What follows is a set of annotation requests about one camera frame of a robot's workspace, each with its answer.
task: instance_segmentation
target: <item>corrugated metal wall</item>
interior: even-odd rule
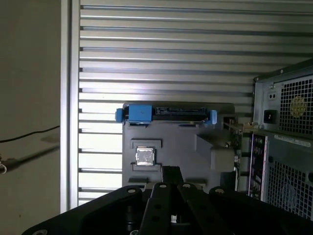
[[[79,44],[82,204],[121,186],[116,108],[230,102],[249,120],[253,77],[312,57],[313,2],[81,0]]]

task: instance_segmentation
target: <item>processor chip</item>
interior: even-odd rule
[[[136,165],[154,165],[155,149],[138,147],[136,149]]]

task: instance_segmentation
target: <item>blue plastic tab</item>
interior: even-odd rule
[[[217,123],[217,111],[210,110],[210,118],[205,122],[206,125],[215,125]]]
[[[215,125],[217,123],[217,111],[211,110],[211,123]]]
[[[150,123],[152,121],[152,105],[129,105],[129,122]]]
[[[122,123],[124,121],[124,110],[123,109],[117,109],[115,112],[115,120],[116,122]]]

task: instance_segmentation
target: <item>ventilation grille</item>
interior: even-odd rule
[[[280,127],[283,131],[312,135],[312,79],[285,84],[280,102]]]
[[[313,187],[305,183],[305,174],[275,162],[269,168],[268,203],[311,219]]]

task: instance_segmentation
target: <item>computer case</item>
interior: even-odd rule
[[[250,196],[313,220],[313,59],[255,78]]]

